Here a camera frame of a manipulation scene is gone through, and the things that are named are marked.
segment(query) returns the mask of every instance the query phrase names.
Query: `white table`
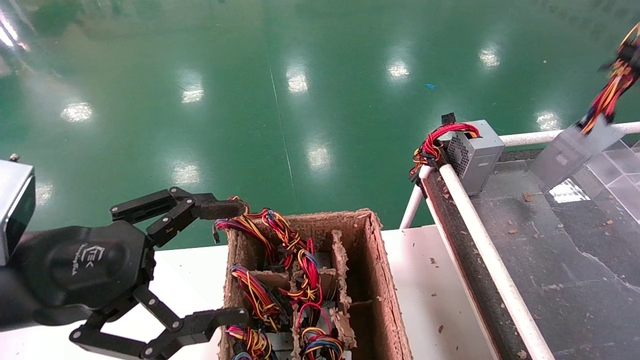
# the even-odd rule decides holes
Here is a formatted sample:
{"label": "white table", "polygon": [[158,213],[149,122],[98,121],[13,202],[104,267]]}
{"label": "white table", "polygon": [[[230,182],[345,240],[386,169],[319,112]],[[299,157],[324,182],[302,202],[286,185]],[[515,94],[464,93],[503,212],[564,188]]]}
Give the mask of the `white table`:
{"label": "white table", "polygon": [[[382,237],[413,358],[495,359],[437,228],[389,230],[383,231]],[[179,316],[222,306],[226,246],[161,251],[156,260],[156,279],[150,289]],[[69,342],[68,335],[79,324],[0,333],[0,359],[111,359]],[[141,306],[103,328],[104,332],[141,341],[155,338],[162,330]],[[217,359],[219,339],[220,331],[216,331],[211,342],[184,347],[172,360]]]}

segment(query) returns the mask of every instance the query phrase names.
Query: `cardboard box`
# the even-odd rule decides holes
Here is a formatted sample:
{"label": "cardboard box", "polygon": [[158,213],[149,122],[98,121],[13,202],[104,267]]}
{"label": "cardboard box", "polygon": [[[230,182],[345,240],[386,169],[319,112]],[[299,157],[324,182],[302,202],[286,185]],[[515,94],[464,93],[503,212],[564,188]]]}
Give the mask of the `cardboard box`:
{"label": "cardboard box", "polygon": [[[352,360],[412,359],[376,214],[361,209],[293,215],[286,219],[302,239],[314,239],[316,258],[320,254],[330,254],[330,266],[319,270],[321,286],[325,299],[337,301],[337,307],[330,311],[330,318],[345,349],[351,351]],[[271,235],[269,240],[274,245],[278,244],[278,239],[264,224],[259,221],[255,224],[263,234]],[[228,273],[235,264],[251,270],[267,287],[295,288],[296,267],[286,273],[265,271],[264,247],[258,240],[231,231],[228,243],[225,307],[251,309],[237,281]],[[293,323],[297,320],[295,310],[296,307]],[[295,326],[287,331],[292,332],[293,351],[286,358],[299,360],[300,334]],[[232,358],[232,340],[223,335],[220,360]]]}

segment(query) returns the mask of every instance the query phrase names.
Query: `power supply unit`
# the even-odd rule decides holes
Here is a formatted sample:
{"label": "power supply unit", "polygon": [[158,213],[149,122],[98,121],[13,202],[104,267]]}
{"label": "power supply unit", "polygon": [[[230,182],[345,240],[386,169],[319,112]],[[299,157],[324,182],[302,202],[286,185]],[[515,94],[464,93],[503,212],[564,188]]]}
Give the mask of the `power supply unit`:
{"label": "power supply unit", "polygon": [[485,120],[465,123],[476,126],[480,137],[470,138],[464,132],[456,131],[449,141],[447,158],[467,195],[471,196],[484,188],[504,150],[504,142]]}
{"label": "power supply unit", "polygon": [[547,192],[574,175],[592,156],[613,145],[623,135],[609,126],[602,114],[587,135],[572,125],[542,150],[531,163],[529,171],[537,180],[540,191]]}

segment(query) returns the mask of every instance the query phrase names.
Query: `wire connector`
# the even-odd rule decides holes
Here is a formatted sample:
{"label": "wire connector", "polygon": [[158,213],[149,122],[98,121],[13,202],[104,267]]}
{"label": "wire connector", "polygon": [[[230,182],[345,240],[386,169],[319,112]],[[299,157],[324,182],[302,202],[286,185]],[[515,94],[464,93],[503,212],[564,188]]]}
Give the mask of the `wire connector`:
{"label": "wire connector", "polygon": [[440,117],[440,120],[442,121],[442,125],[455,124],[456,116],[454,113],[448,113],[448,114],[442,115]]}

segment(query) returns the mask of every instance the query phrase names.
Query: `metal frame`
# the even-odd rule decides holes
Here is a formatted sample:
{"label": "metal frame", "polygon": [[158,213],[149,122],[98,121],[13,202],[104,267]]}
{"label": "metal frame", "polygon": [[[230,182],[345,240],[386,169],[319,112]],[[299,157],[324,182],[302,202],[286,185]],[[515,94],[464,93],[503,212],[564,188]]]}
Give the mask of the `metal frame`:
{"label": "metal frame", "polygon": [[[640,122],[632,122],[627,124],[615,124],[612,127],[625,134],[640,133]],[[539,133],[526,133],[518,135],[504,135],[500,136],[500,139],[505,143],[505,146],[521,146],[521,145],[533,145],[538,143],[547,143],[552,141],[561,130],[557,131],[544,131]],[[424,165],[420,169],[419,177],[421,179],[427,178],[431,168]],[[552,360],[554,359],[553,353],[549,349],[547,342],[544,340],[536,322],[533,320],[531,313],[522,299],[522,296],[518,292],[509,272],[507,271],[499,253],[497,252],[491,238],[489,237],[482,221],[480,220],[476,209],[473,207],[471,200],[469,199],[466,191],[460,183],[460,179],[456,175],[451,165],[444,165],[440,168],[440,175],[444,180],[444,183],[449,189],[449,193],[455,202],[455,205],[460,212],[460,215],[467,226],[469,233],[482,257],[487,270],[491,274],[491,277],[495,283],[502,300],[509,311],[514,324],[521,335],[522,340],[527,346],[527,351],[533,360]],[[422,190],[415,186],[409,203],[407,205],[404,217],[400,226],[400,229],[406,229],[411,226],[411,222],[415,215],[415,211],[418,208],[420,201],[423,198]],[[430,206],[429,199],[427,204],[431,210],[432,215],[438,224],[438,228],[441,229],[437,214],[434,213],[433,207]]]}

